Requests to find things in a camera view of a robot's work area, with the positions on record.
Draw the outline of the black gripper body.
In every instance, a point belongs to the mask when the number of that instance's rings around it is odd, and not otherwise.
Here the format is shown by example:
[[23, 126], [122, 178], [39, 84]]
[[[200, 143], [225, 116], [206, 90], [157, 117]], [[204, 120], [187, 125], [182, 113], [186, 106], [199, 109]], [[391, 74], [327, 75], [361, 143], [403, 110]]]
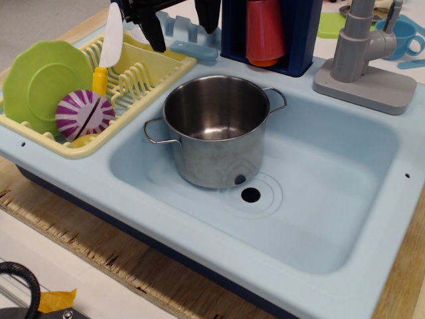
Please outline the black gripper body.
[[121, 0], [119, 1], [119, 7], [122, 12], [122, 17], [127, 22], [139, 23], [143, 11], [148, 10], [156, 13], [157, 11], [172, 7], [183, 1], [184, 0]]

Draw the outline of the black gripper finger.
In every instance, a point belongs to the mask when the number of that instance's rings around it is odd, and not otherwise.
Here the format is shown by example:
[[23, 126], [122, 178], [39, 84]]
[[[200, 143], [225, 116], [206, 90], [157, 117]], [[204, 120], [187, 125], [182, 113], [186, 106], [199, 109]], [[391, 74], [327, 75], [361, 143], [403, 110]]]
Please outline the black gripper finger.
[[140, 22], [134, 24], [139, 25], [141, 31], [150, 42], [150, 45], [155, 52], [164, 53], [166, 51], [161, 23], [159, 22], [156, 13], [145, 10], [142, 12]]
[[218, 27], [220, 7], [221, 0], [195, 0], [199, 24], [208, 34], [212, 34]]

